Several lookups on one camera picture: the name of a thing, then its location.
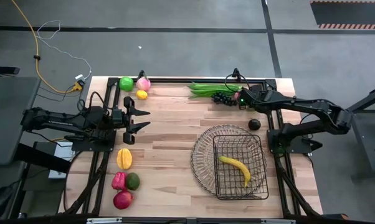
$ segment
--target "gray floor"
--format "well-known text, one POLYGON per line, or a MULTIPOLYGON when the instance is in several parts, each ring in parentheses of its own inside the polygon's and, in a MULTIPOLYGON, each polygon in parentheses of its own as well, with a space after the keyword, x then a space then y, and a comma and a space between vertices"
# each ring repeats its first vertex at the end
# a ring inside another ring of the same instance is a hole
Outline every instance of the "gray floor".
MULTIPOLYGON (((34 26, 60 19, 62 26, 265 28, 260 0, 19 2, 34 26)), ((274 29, 317 28, 309 0, 268 0, 268 6, 274 29)), ((9 0, 0 1, 0 25, 25 25, 9 0)), ((238 67, 247 77, 274 77, 266 34, 60 32, 50 43, 86 58, 93 75, 137 75, 143 69, 147 75, 223 77, 238 67)), ((375 88, 375 35, 275 35, 275 43, 282 76, 293 78, 300 98, 327 98, 347 107, 375 88)), ((87 74, 83 62, 40 46, 41 73, 57 88, 66 89, 75 76, 87 74)), ((30 32, 0 31, 0 65, 20 67, 20 76, 36 76, 34 52, 30 32)), ((76 102, 72 97, 61 103, 37 98, 35 106, 74 113, 76 102)), ((315 139, 324 143, 313 155, 323 211, 375 222, 375 180, 350 178, 368 169, 353 132, 317 134, 315 139)), ((33 141, 42 139, 23 135, 22 142, 33 141)), ((37 206, 46 194, 53 201, 59 197, 56 191, 37 192, 23 209, 32 215, 54 213, 56 206, 37 206)))

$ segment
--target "black table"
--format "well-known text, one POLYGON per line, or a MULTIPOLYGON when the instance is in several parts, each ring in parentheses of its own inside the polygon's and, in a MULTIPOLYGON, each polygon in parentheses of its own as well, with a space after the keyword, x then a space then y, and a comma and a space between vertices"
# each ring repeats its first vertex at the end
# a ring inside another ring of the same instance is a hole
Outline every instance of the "black table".
POLYGON ((39 84, 36 77, 0 78, 0 165, 25 161, 66 173, 70 162, 19 143, 23 111, 33 105, 39 84))

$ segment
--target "banana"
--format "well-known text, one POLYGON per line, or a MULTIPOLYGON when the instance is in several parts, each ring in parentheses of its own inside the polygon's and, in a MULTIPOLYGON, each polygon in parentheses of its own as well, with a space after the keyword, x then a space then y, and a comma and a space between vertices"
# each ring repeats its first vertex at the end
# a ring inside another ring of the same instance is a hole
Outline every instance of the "banana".
POLYGON ((220 156, 219 160, 239 168, 244 174, 244 187, 247 187, 247 184, 249 183, 251 179, 251 174, 248 168, 242 162, 226 157, 226 156, 220 156))

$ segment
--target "wooden tabletop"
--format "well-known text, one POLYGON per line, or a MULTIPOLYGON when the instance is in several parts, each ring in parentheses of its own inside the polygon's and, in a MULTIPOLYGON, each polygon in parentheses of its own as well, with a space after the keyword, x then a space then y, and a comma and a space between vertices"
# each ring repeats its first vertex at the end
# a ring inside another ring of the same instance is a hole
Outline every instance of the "wooden tabletop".
MULTIPOLYGON (((88 96, 97 91, 105 96, 108 77, 92 77, 88 96)), ((287 96, 295 95, 292 79, 279 78, 277 89, 287 96)), ((117 132, 115 150, 110 154, 105 186, 103 189, 101 216, 118 217, 215 217, 215 218, 279 218, 282 209, 275 172, 275 163, 268 151, 266 131, 268 122, 261 113, 239 110, 238 107, 215 105, 210 98, 189 99, 187 83, 152 83, 147 100, 137 100, 133 90, 121 93, 122 98, 131 96, 135 107, 149 111, 148 116, 135 118, 135 122, 151 124, 135 135, 135 145, 122 141, 124 130, 117 132), (253 134, 260 136, 267 160, 269 198, 266 200, 219 200, 207 193, 197 183, 190 165, 192 147, 207 129, 218 124, 233 124, 248 129, 250 119, 259 119, 262 127, 253 134), (128 148, 133 155, 131 169, 141 179, 138 190, 132 192, 134 201, 125 210, 113 205, 116 190, 111 187, 114 175, 122 171, 116 164, 120 149, 128 148)), ((92 105, 101 105, 95 98, 92 105)), ((298 112, 282 110, 285 123, 298 124, 298 112)), ((67 206, 77 199, 88 179, 92 152, 83 152, 71 167, 67 181, 67 206)), ((302 155, 292 154, 295 182, 306 200, 319 213, 322 212, 315 176, 310 161, 302 155)), ((90 211, 95 203, 96 188, 92 191, 90 211)), ((292 211, 290 191, 287 190, 289 208, 292 211)))

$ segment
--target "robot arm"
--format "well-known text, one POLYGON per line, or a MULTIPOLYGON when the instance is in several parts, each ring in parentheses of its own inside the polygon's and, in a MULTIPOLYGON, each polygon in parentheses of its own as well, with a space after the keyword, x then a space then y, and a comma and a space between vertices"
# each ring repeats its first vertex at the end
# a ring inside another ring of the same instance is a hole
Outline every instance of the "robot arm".
POLYGON ((331 134, 346 134, 351 128, 352 115, 349 111, 334 103, 324 100, 303 100, 288 97, 280 92, 265 90, 256 86, 243 88, 240 92, 239 105, 254 108, 259 113, 270 114, 272 110, 286 109, 313 114, 319 120, 292 125, 285 123, 281 129, 273 133, 273 143, 279 146, 289 146, 297 136, 328 132, 331 134))
POLYGON ((24 131, 41 130, 45 128, 74 133, 74 136, 65 136, 65 139, 86 141, 93 144, 107 144, 115 137, 115 130, 125 128, 124 142, 134 144, 132 134, 150 122, 133 124, 132 115, 142 116, 150 114, 135 108, 135 102, 129 96, 124 98, 126 112, 113 108, 112 115, 101 106, 84 108, 78 114, 56 113, 42 108, 32 108, 24 111, 21 125, 24 131))

